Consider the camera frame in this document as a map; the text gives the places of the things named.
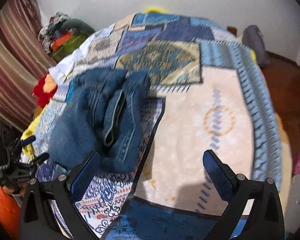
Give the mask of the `blue denim jacket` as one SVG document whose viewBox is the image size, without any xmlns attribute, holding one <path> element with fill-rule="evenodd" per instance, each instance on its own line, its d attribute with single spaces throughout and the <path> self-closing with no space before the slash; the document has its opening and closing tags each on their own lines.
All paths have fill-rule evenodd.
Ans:
<svg viewBox="0 0 300 240">
<path fill-rule="evenodd" d="M 95 68 L 75 77 L 51 133 L 50 158 L 72 169 L 94 152 L 95 168 L 133 172 L 142 138 L 140 108 L 150 85 L 145 70 Z"/>
</svg>

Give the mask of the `red plush toy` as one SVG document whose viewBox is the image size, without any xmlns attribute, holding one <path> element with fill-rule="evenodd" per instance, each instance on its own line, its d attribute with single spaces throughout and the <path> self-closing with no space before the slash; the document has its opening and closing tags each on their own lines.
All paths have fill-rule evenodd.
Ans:
<svg viewBox="0 0 300 240">
<path fill-rule="evenodd" d="M 38 106 L 44 108 L 54 96 L 57 88 L 58 86 L 50 73 L 47 73 L 44 77 L 40 78 L 32 90 L 33 95 L 38 100 Z"/>
</svg>

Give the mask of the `white shirt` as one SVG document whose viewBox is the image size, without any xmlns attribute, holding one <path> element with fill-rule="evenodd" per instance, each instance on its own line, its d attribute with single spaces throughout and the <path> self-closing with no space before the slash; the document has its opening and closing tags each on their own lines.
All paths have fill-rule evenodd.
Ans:
<svg viewBox="0 0 300 240">
<path fill-rule="evenodd" d="M 66 56 L 59 63 L 57 63 L 56 66 L 49 68 L 49 74 L 51 75 L 57 86 L 60 86 L 64 83 L 66 77 L 74 69 L 74 64 L 87 56 L 88 48 L 91 42 L 104 37 L 108 37 L 114 27 L 115 24 L 112 24 L 107 28 L 91 34 L 77 49 L 74 50 L 72 54 Z"/>
</svg>

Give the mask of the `striped red gold curtain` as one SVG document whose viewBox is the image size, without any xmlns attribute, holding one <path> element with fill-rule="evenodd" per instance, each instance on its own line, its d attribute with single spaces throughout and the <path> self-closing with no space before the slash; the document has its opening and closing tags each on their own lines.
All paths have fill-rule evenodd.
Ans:
<svg viewBox="0 0 300 240">
<path fill-rule="evenodd" d="M 0 117 L 20 131 L 37 107 L 33 87 L 55 65 L 38 40 L 42 27 L 37 0 L 7 0 L 0 10 Z"/>
</svg>

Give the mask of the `green patterned storage box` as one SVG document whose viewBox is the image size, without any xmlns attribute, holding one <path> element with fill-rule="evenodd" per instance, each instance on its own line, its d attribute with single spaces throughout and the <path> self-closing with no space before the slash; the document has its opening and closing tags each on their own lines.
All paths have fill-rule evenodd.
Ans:
<svg viewBox="0 0 300 240">
<path fill-rule="evenodd" d="M 79 34 L 73 35 L 66 42 L 60 45 L 56 51 L 54 51 L 51 57 L 58 63 L 66 56 L 72 54 L 74 50 L 79 48 L 79 46 L 88 38 L 88 35 Z"/>
</svg>

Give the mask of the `orange box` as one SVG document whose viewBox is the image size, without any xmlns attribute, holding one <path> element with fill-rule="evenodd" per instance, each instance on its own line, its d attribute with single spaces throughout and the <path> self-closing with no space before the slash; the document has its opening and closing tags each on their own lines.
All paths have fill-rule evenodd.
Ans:
<svg viewBox="0 0 300 240">
<path fill-rule="evenodd" d="M 66 41 L 72 38 L 72 33 L 64 33 L 60 38 L 57 38 L 51 43 L 51 49 L 53 51 L 57 50 L 61 45 L 63 45 Z"/>
</svg>

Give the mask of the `blue patchwork bed quilt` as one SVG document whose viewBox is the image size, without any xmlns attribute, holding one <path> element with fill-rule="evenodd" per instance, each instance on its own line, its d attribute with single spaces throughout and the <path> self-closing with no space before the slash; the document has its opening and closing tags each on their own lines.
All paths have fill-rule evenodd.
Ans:
<svg viewBox="0 0 300 240">
<path fill-rule="evenodd" d="M 228 205 L 203 166 L 206 150 L 235 174 L 272 178 L 279 192 L 280 136 L 254 53 L 219 25 L 196 17 L 129 15 L 108 37 L 91 42 L 40 116 L 34 158 L 48 153 L 71 81 L 95 68 L 145 70 L 151 81 L 140 108 L 134 171 L 94 168 L 75 201 L 98 239 L 206 239 Z M 72 169 L 49 156 L 35 178 L 52 181 Z"/>
</svg>

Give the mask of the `grey chair back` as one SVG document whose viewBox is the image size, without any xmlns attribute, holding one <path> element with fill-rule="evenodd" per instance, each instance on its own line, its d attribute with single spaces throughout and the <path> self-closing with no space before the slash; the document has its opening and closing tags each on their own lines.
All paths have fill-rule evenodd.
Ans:
<svg viewBox="0 0 300 240">
<path fill-rule="evenodd" d="M 244 29 L 242 43 L 255 52 L 256 61 L 260 67 L 270 64 L 270 58 L 266 52 L 263 37 L 257 25 L 250 25 Z"/>
</svg>

